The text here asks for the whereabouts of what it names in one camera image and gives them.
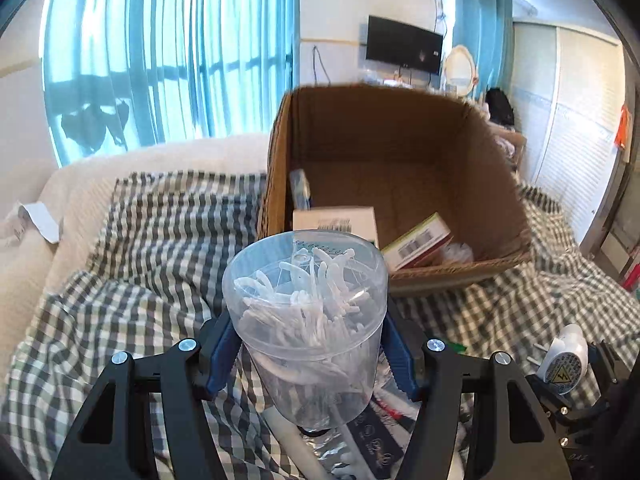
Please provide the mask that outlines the clear plastic floss pick jar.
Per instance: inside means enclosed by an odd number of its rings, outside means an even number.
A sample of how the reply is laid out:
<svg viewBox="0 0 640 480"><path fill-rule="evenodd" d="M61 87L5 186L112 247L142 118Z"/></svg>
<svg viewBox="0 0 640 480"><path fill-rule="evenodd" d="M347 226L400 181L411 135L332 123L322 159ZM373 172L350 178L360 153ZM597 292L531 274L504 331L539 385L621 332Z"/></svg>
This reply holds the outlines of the clear plastic floss pick jar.
<svg viewBox="0 0 640 480"><path fill-rule="evenodd" d="M224 271L230 318L272 404L308 431L368 405L387 312L388 273L373 242L341 231L268 236Z"/></svg>

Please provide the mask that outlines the silver foil pouch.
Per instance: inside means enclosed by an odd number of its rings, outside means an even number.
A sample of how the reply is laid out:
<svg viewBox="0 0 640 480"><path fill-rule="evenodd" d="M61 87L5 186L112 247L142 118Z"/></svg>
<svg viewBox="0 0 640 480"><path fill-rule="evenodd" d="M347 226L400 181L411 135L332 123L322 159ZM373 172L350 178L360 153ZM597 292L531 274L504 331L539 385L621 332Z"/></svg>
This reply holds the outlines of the silver foil pouch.
<svg viewBox="0 0 640 480"><path fill-rule="evenodd" d="M302 434L323 468L335 479L358 479L359 472L352 448L340 428Z"/></svg>

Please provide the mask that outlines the checkered bed cloth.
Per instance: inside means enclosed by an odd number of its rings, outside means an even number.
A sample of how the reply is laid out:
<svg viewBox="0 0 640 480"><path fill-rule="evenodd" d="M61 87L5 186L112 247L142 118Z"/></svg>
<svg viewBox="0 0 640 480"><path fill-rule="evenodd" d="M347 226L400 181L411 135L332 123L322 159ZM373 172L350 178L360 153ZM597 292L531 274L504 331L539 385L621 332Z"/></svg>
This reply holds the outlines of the checkered bed cloth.
<svg viewBox="0 0 640 480"><path fill-rule="evenodd" d="M44 295L18 344L1 430L29 473L48 478L82 402L119 350L152 356L195 335L224 305L222 274L256 236L259 174L132 174L117 181L96 246ZM579 252L560 205L524 185L533 258L494 278L398 308L472 356L524 362L575 323L627 364L639 352L639 305Z"/></svg>

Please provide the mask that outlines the white paper slip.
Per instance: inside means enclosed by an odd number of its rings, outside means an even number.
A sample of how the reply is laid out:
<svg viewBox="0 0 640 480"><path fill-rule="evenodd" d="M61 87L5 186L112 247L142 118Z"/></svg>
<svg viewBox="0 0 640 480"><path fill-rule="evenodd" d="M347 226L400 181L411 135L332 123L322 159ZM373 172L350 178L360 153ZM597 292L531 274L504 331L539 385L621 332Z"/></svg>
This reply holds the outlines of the white paper slip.
<svg viewBox="0 0 640 480"><path fill-rule="evenodd" d="M22 217L32 222L39 234L49 244L55 245L60 242L60 225L44 203L21 204L18 211Z"/></svg>

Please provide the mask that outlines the white flat carton box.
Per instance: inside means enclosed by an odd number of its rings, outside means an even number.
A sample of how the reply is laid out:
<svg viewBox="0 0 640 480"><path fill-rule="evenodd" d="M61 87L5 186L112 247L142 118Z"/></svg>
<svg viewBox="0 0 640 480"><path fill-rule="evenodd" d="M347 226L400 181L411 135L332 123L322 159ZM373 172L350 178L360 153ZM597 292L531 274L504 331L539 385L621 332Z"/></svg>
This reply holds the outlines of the white flat carton box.
<svg viewBox="0 0 640 480"><path fill-rule="evenodd" d="M378 247L373 207L329 207L293 211L292 229L337 231L359 236Z"/></svg>

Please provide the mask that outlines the brown cardboard box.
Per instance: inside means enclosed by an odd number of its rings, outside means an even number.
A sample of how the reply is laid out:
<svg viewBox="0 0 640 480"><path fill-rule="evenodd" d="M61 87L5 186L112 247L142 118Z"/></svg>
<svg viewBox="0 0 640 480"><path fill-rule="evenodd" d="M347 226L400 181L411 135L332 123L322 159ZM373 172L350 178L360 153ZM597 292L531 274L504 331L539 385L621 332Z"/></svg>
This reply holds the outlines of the brown cardboard box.
<svg viewBox="0 0 640 480"><path fill-rule="evenodd" d="M530 259L518 186L488 122L460 100L370 84L288 92L271 130L259 237L292 228L295 169L314 206L373 208L381 246L439 214L471 247L471 263L391 273L395 296L468 286Z"/></svg>

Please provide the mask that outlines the orange hanging garment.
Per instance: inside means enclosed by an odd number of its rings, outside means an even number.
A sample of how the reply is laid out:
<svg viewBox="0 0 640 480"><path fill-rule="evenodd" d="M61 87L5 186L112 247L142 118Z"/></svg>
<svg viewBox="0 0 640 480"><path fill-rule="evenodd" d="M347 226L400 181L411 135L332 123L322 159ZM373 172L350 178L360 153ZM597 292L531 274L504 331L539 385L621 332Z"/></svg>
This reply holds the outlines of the orange hanging garment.
<svg viewBox="0 0 640 480"><path fill-rule="evenodd" d="M624 150L627 146L628 142L628 120L629 120L629 110L626 104L623 104L620 108L620 122L618 123L616 136L614 143L616 148L619 150Z"/></svg>

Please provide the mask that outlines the black backpack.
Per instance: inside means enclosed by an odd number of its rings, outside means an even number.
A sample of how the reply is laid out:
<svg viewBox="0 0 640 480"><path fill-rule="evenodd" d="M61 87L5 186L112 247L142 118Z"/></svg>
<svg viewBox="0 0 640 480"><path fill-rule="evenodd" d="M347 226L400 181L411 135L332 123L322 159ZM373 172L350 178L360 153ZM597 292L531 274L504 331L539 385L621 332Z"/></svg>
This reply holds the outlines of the black backpack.
<svg viewBox="0 0 640 480"><path fill-rule="evenodd" d="M486 92L485 103L488 105L490 121L503 127L514 127L514 109L508 97L500 88L490 88Z"/></svg>

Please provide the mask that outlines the white louvered wardrobe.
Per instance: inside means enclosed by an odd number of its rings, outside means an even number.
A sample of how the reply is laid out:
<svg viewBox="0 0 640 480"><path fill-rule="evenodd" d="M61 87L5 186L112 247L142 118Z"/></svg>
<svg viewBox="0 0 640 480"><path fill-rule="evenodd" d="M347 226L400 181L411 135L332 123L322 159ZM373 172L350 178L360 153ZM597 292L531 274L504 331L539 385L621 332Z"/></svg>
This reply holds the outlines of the white louvered wardrobe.
<svg viewBox="0 0 640 480"><path fill-rule="evenodd" d="M557 200L582 242L616 163L625 103L622 44L543 24L514 24L509 100L526 137L521 177Z"/></svg>

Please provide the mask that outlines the oval white vanity mirror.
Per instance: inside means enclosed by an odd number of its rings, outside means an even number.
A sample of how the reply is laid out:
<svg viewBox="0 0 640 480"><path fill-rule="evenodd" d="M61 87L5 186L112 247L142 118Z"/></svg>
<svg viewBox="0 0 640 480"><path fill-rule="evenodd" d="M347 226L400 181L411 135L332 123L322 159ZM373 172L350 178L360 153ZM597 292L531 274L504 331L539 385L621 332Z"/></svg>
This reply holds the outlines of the oval white vanity mirror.
<svg viewBox="0 0 640 480"><path fill-rule="evenodd" d="M477 68L470 51L463 45L453 47L442 66L444 89L458 98L467 98L477 85Z"/></svg>

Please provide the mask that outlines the blue window curtain left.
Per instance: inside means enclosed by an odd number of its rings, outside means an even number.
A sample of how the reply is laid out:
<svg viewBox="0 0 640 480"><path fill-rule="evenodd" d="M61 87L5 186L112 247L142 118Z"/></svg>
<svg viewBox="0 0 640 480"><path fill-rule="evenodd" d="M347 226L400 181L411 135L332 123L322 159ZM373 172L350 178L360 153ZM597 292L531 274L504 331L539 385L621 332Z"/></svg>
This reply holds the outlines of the blue window curtain left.
<svg viewBox="0 0 640 480"><path fill-rule="evenodd" d="M46 0L58 163L268 132L296 84L298 19L298 0Z"/></svg>

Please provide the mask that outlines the blue curtain right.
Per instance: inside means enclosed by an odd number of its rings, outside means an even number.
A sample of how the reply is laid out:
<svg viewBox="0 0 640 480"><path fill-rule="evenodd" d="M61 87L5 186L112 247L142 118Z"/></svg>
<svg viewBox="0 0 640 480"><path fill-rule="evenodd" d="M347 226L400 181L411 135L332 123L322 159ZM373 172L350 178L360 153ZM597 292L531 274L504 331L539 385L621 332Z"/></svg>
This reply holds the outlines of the blue curtain right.
<svg viewBox="0 0 640 480"><path fill-rule="evenodd" d="M475 99L491 88L508 90L514 53L513 0L456 0L452 42L472 55L477 70Z"/></svg>

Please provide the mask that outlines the black wall television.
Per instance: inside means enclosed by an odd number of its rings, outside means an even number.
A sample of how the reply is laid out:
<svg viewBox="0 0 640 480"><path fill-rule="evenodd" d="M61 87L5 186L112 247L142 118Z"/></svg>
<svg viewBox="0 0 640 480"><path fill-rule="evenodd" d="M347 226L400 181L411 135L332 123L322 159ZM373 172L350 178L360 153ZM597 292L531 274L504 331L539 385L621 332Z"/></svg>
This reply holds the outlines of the black wall television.
<svg viewBox="0 0 640 480"><path fill-rule="evenodd" d="M366 59L438 74L444 37L437 32L370 15Z"/></svg>

